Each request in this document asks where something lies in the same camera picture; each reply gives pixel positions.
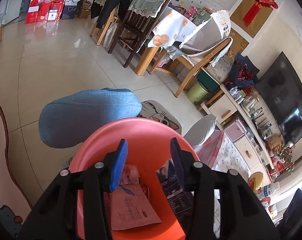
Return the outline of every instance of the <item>dark wood chair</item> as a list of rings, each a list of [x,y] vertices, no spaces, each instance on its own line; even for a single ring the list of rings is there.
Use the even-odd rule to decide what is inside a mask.
[[[169,2],[170,0],[164,1],[156,17],[145,17],[137,14],[134,11],[127,11],[123,23],[121,24],[120,28],[118,28],[117,33],[115,34],[115,38],[108,51],[108,53],[111,54],[113,49],[115,48],[116,43],[119,40],[122,41],[131,50],[130,56],[123,65],[124,68],[128,67],[137,50],[142,46],[147,37],[150,35],[152,29],[157,24],[159,17],[164,12]],[[135,37],[122,37],[121,35],[124,29],[127,29],[129,32],[134,34]]]

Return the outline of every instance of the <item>door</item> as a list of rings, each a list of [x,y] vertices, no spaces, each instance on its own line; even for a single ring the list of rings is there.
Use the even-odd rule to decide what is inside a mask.
[[[7,24],[8,22],[19,17],[21,2],[22,2],[22,0],[9,0],[8,1],[4,24]]]

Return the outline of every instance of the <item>red gift box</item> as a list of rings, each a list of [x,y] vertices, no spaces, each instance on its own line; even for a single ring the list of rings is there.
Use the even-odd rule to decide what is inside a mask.
[[[39,0],[32,0],[30,2],[26,23],[36,22],[38,18],[38,11],[39,11]]]
[[[46,21],[48,20],[50,6],[53,0],[40,0],[39,2],[39,11],[37,21]]]
[[[64,4],[65,0],[53,0],[53,2],[51,2],[50,10],[58,10],[55,18],[56,20],[60,19]]]

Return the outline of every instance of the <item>flat screen tv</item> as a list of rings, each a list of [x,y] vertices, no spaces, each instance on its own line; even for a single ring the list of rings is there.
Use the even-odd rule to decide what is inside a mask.
[[[255,87],[278,123],[285,143],[297,143],[302,138],[302,83],[283,52]]]

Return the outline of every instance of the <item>wooden drawer handle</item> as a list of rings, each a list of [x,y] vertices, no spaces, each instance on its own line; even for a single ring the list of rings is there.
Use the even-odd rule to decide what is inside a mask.
[[[225,114],[223,114],[223,115],[221,116],[221,119],[224,119],[224,118],[227,117],[230,113],[231,113],[231,110],[228,110]]]
[[[251,154],[249,153],[249,151],[245,151],[245,153],[246,153],[246,155],[251,159],[252,158],[252,156],[251,156]]]

